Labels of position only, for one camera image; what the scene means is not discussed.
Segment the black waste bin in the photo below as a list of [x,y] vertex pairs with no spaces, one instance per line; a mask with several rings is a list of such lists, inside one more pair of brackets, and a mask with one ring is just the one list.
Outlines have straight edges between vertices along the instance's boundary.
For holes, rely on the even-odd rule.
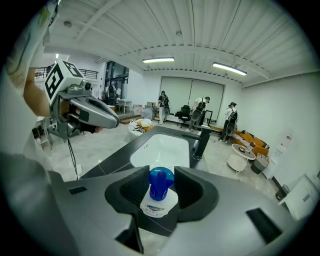
[[281,201],[287,196],[289,192],[290,189],[286,184],[284,184],[281,188],[278,189],[277,193],[275,194],[275,197],[278,201]]

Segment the striped black white blanket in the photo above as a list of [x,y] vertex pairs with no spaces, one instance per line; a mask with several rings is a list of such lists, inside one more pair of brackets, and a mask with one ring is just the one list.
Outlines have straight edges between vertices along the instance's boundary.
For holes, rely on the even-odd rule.
[[141,128],[135,120],[131,120],[130,123],[128,124],[128,129],[131,132],[139,132],[139,133],[144,133],[145,130]]

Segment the white cabinet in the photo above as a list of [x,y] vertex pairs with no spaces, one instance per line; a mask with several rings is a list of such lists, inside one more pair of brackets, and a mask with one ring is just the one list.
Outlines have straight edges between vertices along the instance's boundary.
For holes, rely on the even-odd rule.
[[304,174],[278,204],[286,207],[295,220],[309,217],[320,201],[320,180]]

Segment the white sink basin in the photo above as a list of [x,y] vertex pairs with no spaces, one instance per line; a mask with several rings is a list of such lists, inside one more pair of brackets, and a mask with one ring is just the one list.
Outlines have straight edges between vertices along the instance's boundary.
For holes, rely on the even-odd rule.
[[163,167],[174,171],[175,166],[190,166],[189,142],[180,137],[155,134],[140,146],[130,157],[134,167]]

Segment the black office chair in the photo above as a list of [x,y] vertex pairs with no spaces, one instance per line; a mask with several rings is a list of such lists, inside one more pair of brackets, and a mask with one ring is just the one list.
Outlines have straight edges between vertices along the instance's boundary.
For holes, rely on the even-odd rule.
[[191,120],[190,113],[191,113],[191,108],[189,105],[184,105],[181,107],[181,111],[178,116],[178,119],[182,121],[182,124],[180,125],[180,127],[182,127],[184,124],[186,124],[186,122]]

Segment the white round pouf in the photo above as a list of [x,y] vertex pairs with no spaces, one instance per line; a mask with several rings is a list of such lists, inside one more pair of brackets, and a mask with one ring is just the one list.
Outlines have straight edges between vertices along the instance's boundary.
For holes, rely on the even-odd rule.
[[[144,118],[140,118],[140,119],[135,119],[135,122],[140,126],[140,121],[143,120]],[[142,134],[141,132],[136,132],[136,131],[129,131],[128,129],[128,136],[131,140],[134,140],[135,138],[141,136]]]

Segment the ceiling tube light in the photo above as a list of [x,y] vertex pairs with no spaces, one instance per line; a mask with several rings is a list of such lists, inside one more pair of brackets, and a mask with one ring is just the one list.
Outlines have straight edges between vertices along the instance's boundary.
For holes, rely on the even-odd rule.
[[175,59],[173,57],[158,57],[158,58],[148,58],[143,59],[142,62],[145,64],[150,63],[162,63],[162,62],[174,62]]
[[225,65],[225,64],[222,64],[222,63],[214,62],[212,64],[212,66],[215,67],[215,68],[219,68],[219,69],[223,69],[223,70],[226,70],[226,71],[230,71],[230,72],[236,73],[236,74],[241,75],[241,76],[246,76],[247,75],[247,72],[245,72],[243,70],[240,70],[238,68],[235,68],[235,67],[232,67],[232,66],[229,66],[229,65]]

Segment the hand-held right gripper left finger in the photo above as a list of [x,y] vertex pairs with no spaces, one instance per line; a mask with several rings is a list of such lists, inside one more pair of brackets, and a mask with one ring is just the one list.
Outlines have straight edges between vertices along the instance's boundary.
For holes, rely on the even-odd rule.
[[141,256],[138,206],[149,187],[149,166],[68,181],[65,203],[79,256]]

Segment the orange sofa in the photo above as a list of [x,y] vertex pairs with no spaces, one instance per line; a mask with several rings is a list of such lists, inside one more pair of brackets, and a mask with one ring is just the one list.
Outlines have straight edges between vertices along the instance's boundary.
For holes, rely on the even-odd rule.
[[235,130],[231,139],[235,144],[239,144],[251,150],[255,156],[258,154],[268,156],[269,154],[270,146],[260,138],[245,130]]

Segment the gray metal cabinet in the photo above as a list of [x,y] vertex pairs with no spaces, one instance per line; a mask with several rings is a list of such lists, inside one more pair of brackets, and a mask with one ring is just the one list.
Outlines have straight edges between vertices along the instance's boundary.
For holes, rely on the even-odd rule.
[[154,120],[156,115],[156,107],[154,105],[146,105],[144,107],[144,118],[148,120]]

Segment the white round table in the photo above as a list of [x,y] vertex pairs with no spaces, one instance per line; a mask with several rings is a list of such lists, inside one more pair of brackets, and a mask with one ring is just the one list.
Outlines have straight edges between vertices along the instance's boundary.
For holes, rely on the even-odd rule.
[[231,148],[232,152],[226,162],[236,174],[245,170],[248,161],[254,161],[256,159],[256,155],[251,150],[240,144],[234,143],[231,145]]

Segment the black faucet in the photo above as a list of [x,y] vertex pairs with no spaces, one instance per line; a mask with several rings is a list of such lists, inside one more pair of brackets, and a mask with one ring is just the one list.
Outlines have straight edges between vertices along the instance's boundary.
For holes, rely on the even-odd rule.
[[203,153],[210,139],[210,134],[212,132],[212,129],[208,126],[202,126],[202,125],[201,126],[195,125],[194,127],[200,130],[200,135],[196,135],[191,132],[185,132],[182,134],[182,136],[196,141],[196,145],[193,147],[193,150],[192,150],[192,156],[194,159],[200,160],[202,159]]

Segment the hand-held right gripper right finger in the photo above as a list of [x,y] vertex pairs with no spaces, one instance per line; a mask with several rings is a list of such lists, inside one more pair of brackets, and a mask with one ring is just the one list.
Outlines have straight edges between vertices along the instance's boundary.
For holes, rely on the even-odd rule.
[[290,243],[291,214],[252,186],[177,166],[177,225],[159,256],[277,256]]

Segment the person's left forearm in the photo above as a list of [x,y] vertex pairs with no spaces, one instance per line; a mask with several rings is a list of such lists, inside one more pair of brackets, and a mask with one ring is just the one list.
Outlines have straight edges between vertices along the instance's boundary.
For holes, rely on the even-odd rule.
[[45,92],[35,84],[35,70],[35,68],[28,69],[23,98],[37,117],[49,118],[51,116],[50,104]]

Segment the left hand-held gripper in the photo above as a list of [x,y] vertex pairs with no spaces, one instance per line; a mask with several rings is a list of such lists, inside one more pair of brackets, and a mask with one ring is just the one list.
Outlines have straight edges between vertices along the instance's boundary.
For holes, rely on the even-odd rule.
[[[64,141],[79,129],[94,134],[103,128],[113,129],[119,125],[117,114],[107,104],[91,96],[91,83],[73,63],[58,60],[46,77],[44,87],[51,118],[56,121],[56,128],[50,128],[49,132]],[[79,114],[73,117],[62,115],[61,101],[70,102],[79,109]]]

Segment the person's left hand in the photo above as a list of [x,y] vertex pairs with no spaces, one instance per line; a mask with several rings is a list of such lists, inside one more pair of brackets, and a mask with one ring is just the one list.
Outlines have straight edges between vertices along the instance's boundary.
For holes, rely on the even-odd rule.
[[70,112],[70,102],[61,100],[59,103],[59,115],[64,116]]

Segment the white roller blind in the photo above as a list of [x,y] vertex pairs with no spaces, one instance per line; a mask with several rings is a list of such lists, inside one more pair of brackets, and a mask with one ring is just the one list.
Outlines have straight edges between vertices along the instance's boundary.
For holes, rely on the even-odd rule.
[[192,80],[179,77],[162,77],[160,90],[165,91],[169,99],[170,113],[181,111],[184,105],[189,105]]
[[205,110],[211,111],[207,112],[205,117],[211,118],[211,120],[217,121],[219,116],[219,111],[221,108],[222,97],[224,92],[224,86],[212,82],[206,82],[201,80],[192,80],[191,91],[190,91],[190,105],[193,106],[197,98],[204,98],[206,96],[210,97],[209,103],[206,105]]

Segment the person's white printed shirt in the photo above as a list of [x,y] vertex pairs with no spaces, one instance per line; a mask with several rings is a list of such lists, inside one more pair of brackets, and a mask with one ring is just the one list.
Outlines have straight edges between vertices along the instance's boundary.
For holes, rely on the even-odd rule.
[[46,0],[21,30],[0,71],[0,158],[25,155],[36,158],[32,130],[37,122],[24,99],[29,68],[38,68],[45,43],[57,20],[59,0]]

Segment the white bottle blue pump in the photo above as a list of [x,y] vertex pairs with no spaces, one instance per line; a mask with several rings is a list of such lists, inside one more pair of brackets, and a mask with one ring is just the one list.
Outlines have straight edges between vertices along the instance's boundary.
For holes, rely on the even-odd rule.
[[175,183],[174,173],[166,167],[155,167],[150,170],[148,180],[149,188],[140,209],[146,216],[162,218],[178,203],[178,194],[171,189]]

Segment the gray storage basket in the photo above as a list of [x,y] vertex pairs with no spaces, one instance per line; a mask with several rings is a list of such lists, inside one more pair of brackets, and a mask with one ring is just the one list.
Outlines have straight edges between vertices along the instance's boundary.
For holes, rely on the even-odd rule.
[[251,170],[255,174],[260,174],[269,165],[269,163],[270,161],[268,156],[258,153],[251,165]]

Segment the wooden step platform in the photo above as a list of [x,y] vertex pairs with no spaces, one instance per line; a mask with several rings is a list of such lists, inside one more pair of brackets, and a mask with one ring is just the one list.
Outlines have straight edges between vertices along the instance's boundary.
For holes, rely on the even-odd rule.
[[119,123],[120,124],[123,124],[123,125],[127,125],[130,123],[130,121],[132,120],[135,120],[136,119],[136,116],[133,115],[133,116],[126,116],[126,117],[122,117],[120,120],[119,120]]

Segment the orange cushion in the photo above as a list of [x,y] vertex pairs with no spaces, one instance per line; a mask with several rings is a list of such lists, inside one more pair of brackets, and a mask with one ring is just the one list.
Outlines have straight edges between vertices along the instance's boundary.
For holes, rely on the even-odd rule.
[[154,127],[154,124],[150,119],[144,118],[140,121],[140,127],[147,132]]

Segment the black balcony railing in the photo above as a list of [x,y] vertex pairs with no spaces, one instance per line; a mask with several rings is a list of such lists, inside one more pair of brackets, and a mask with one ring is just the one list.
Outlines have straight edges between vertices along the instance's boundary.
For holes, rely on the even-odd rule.
[[[44,79],[50,73],[52,66],[38,67],[35,69],[35,78]],[[85,78],[96,80],[98,77],[98,72],[88,69],[79,69],[79,71],[84,75]]]

